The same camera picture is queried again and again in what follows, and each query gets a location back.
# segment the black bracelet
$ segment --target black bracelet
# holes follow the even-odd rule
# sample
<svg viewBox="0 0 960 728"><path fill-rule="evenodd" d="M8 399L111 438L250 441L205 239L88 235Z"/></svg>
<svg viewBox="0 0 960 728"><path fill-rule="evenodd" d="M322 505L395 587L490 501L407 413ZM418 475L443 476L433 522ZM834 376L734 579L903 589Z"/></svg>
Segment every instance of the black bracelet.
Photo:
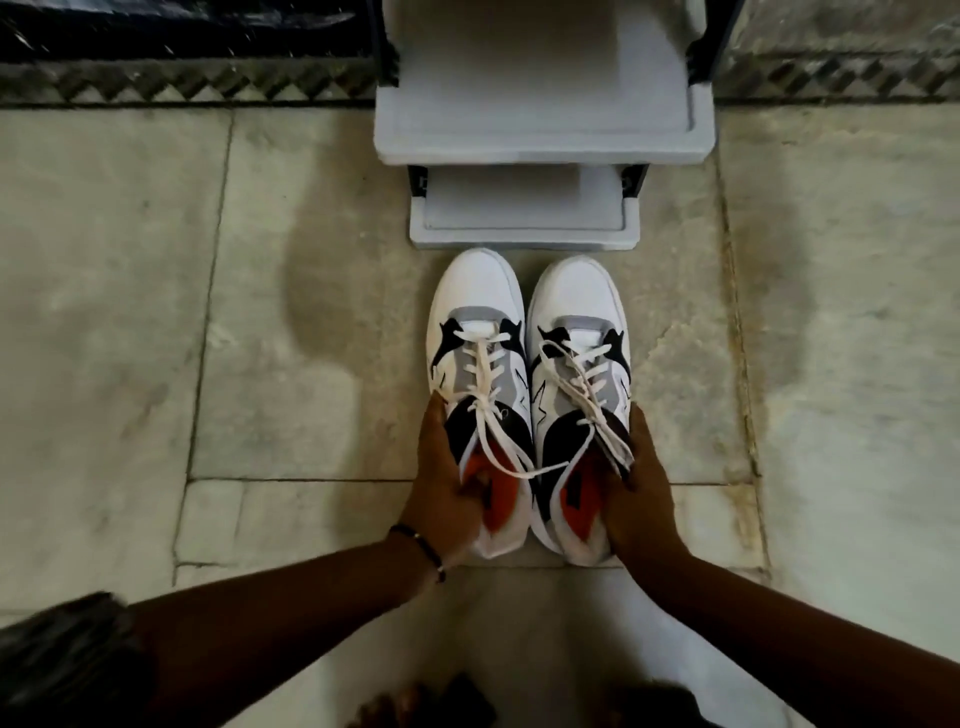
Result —
<svg viewBox="0 0 960 728"><path fill-rule="evenodd" d="M430 560L430 563L434 565L437 569L437 583L443 584L446 581L446 569L444 569L444 560L440 558L440 554L433 550L433 547L426 542L417 531L408 526L406 523L397 523L390 526L390 533L402 533L404 536L409 536L414 541L417 542L417 545L423 549L423 553L426 554L426 557Z"/></svg>

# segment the person's right arm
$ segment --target person's right arm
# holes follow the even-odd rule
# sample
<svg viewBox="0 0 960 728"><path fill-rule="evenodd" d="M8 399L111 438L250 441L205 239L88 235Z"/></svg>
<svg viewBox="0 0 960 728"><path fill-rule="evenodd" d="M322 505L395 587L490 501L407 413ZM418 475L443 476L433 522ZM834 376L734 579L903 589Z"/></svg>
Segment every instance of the person's right arm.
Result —
<svg viewBox="0 0 960 728"><path fill-rule="evenodd" d="M613 551L667 614L819 728L960 724L960 665L803 604L690 555L643 413L636 462L610 475L604 519Z"/></svg>

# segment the tile floor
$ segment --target tile floor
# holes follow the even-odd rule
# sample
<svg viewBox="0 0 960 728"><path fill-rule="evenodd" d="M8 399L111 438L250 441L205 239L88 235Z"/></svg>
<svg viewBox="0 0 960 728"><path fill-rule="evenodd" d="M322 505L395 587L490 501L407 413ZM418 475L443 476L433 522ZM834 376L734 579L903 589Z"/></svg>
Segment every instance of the tile floor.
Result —
<svg viewBox="0 0 960 728"><path fill-rule="evenodd" d="M600 256L684 537L960 659L960 107L719 131L703 166L651 171L637 249ZM384 531L451 258L406 242L407 204L362 110L0 112L0 623ZM525 292L556 256L509 256ZM336 728L462 668L504 726L590 724L640 675L721 725L788 724L622 569L561 566L531 539L459 570L234 725Z"/></svg>

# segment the person's left hand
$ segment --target person's left hand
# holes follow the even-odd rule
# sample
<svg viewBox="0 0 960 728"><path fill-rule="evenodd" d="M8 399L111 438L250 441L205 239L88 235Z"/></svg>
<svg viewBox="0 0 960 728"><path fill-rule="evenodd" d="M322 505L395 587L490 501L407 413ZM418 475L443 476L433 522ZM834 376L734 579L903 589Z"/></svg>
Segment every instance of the person's left hand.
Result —
<svg viewBox="0 0 960 728"><path fill-rule="evenodd" d="M474 480L461 486L445 422L444 398L434 392L423 413L417 477L400 522L418 531L449 568L467 557L480 533L483 485Z"/></svg>

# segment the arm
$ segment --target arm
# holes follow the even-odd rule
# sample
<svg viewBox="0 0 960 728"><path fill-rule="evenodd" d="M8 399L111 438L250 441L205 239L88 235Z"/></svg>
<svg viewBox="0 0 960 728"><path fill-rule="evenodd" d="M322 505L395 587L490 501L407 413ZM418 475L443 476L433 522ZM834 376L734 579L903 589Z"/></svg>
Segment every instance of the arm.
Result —
<svg viewBox="0 0 960 728"><path fill-rule="evenodd" d="M419 471L400 522L458 563L483 506L460 474L434 396L420 431ZM148 724L222 725L371 619L413 598L437 572L413 539L383 541L302 564L160 596L132 606L152 659Z"/></svg>
<svg viewBox="0 0 960 728"><path fill-rule="evenodd" d="M615 553L669 615L820 728L943 726L960 716L960 666L694 558L650 430L631 417L636 463L611 474L604 519Z"/></svg>

